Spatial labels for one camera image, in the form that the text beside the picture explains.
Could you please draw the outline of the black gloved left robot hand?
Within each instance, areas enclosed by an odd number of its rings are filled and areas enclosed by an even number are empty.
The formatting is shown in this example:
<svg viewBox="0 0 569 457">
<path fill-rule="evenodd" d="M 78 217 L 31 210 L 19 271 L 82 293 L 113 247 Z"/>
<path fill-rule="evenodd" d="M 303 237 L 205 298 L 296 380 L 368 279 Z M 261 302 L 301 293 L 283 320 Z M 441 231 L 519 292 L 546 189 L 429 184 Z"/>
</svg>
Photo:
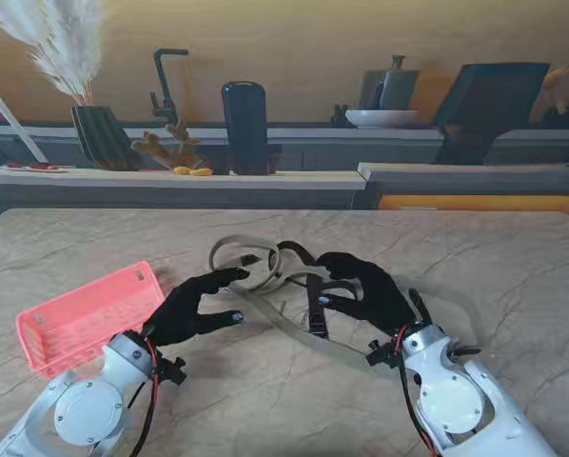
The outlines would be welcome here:
<svg viewBox="0 0 569 457">
<path fill-rule="evenodd" d="M 164 347 L 241 324 L 245 317 L 239 310 L 201 314 L 199 306 L 204 295 L 214 295 L 248 276 L 245 269 L 225 268 L 187 279 L 143 323 L 141 334 L 155 347 Z"/>
</svg>

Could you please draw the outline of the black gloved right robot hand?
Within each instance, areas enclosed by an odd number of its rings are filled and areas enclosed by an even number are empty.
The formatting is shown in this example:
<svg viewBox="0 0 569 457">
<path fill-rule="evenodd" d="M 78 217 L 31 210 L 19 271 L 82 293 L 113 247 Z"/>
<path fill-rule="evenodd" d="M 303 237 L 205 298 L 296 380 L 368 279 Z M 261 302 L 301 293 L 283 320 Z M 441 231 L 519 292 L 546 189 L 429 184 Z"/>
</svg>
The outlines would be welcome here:
<svg viewBox="0 0 569 457">
<path fill-rule="evenodd" d="M 416 315 L 394 280 L 381 267 L 346 252 L 327 252 L 316 260 L 334 281 L 358 279 L 363 289 L 361 301 L 331 299 L 325 308 L 366 321 L 383 333 L 394 336 L 400 328 L 411 325 Z"/>
</svg>

